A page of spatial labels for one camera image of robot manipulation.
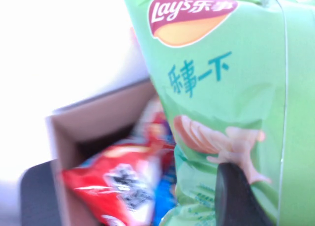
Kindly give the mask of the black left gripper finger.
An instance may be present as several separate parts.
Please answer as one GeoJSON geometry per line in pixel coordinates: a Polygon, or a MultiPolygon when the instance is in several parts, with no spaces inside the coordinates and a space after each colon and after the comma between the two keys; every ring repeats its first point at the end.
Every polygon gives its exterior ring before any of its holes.
{"type": "Polygon", "coordinates": [[[215,216],[218,226],[272,226],[256,200],[240,167],[221,163],[217,168],[215,216]]]}

